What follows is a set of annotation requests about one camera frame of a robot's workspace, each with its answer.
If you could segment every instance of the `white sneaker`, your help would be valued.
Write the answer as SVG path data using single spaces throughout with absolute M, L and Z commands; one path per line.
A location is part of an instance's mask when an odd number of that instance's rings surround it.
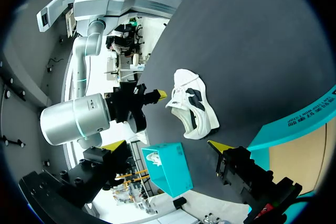
M 152 152 L 152 153 L 148 154 L 146 159 L 148 161 L 153 162 L 154 165 L 157 165 L 157 166 L 162 165 L 160 156 L 157 152 Z
M 184 125 L 184 137 L 201 139 L 219 128 L 214 110 L 206 100 L 205 84 L 197 74 L 177 69 L 172 99 L 166 105 Z

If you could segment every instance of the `dark gray tabletop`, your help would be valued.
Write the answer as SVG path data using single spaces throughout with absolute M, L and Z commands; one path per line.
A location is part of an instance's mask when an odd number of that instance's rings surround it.
M 187 140 L 165 109 L 179 68 L 198 73 L 220 130 Z M 290 115 L 335 84 L 326 35 L 306 0 L 184 0 L 156 45 L 140 83 L 169 98 L 143 108 L 150 144 L 182 142 L 194 190 L 239 202 L 215 176 L 206 140 L 247 147 L 260 128 Z

